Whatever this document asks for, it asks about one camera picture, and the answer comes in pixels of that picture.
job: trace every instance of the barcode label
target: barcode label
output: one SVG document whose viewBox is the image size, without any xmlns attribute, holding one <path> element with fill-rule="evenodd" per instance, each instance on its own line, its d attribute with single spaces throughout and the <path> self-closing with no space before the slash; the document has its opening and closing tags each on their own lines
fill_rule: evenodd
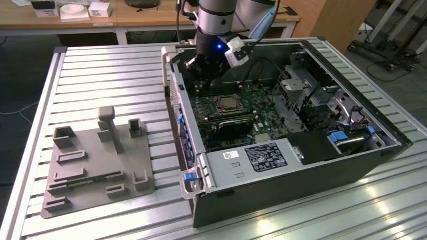
<svg viewBox="0 0 427 240">
<path fill-rule="evenodd" d="M 224 155 L 224 159 L 226 159 L 226 160 L 227 160 L 227 159 L 235 159 L 235 158 L 239 157 L 238 151 L 224 152 L 223 155 Z"/>
</svg>

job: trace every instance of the wooden cabinet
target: wooden cabinet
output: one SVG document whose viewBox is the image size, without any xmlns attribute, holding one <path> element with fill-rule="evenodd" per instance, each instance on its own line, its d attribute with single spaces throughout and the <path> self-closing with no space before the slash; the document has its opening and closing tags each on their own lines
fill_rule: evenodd
<svg viewBox="0 0 427 240">
<path fill-rule="evenodd" d="M 324 37 L 346 52 L 376 0 L 282 0 L 300 17 L 292 38 Z"/>
</svg>

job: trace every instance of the black wheel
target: black wheel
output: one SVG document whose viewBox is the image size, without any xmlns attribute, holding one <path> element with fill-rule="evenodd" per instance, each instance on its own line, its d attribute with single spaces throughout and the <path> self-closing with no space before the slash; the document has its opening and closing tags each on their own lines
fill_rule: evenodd
<svg viewBox="0 0 427 240">
<path fill-rule="evenodd" d="M 352 52 L 355 49 L 356 49 L 356 45 L 351 44 L 351 45 L 348 46 L 348 51 Z"/>
<path fill-rule="evenodd" d="M 395 70 L 396 70 L 396 65 L 390 64 L 387 71 L 392 73 Z"/>
</svg>

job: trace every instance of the metal bracket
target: metal bracket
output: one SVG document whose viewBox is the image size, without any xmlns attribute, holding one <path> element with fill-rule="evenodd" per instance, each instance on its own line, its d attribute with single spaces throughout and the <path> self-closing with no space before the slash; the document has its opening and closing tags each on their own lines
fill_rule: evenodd
<svg viewBox="0 0 427 240">
<path fill-rule="evenodd" d="M 175 46 L 164 46 L 162 48 L 162 71 L 163 71 L 163 87 L 168 86 L 168 71 L 167 64 L 171 62 L 171 59 L 178 55 L 178 50 Z"/>
<path fill-rule="evenodd" d="M 195 182 L 190 182 L 186 184 L 184 182 L 184 174 L 188 173 L 196 173 L 198 174 L 198 181 Z M 203 170 L 199 166 L 195 166 L 194 168 L 182 171 L 179 174 L 179 185 L 180 185 L 180 191 L 182 191 L 182 196 L 186 200 L 191 200 L 195 199 L 195 197 L 204 193 L 204 188 L 206 186 L 200 184 L 200 182 L 203 182 L 203 178 L 200 176 L 200 173 L 203 174 Z"/>
</svg>

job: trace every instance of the wooden table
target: wooden table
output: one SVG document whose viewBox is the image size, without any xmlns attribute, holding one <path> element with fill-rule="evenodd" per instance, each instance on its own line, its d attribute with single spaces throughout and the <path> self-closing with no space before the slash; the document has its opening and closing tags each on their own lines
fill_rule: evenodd
<svg viewBox="0 0 427 240">
<path fill-rule="evenodd" d="M 128 32 L 176 30 L 176 0 L 160 0 L 156 8 L 139 10 L 124 0 L 110 0 L 110 18 L 91 17 L 89 21 L 61 23 L 60 17 L 36 17 L 32 6 L 17 7 L 11 0 L 0 0 L 0 36 L 32 36 L 116 33 L 119 45 L 127 45 Z M 274 27 L 283 28 L 282 38 L 290 38 L 299 22 L 299 16 L 282 13 Z M 195 30 L 194 23 L 180 16 L 180 29 Z"/>
</svg>

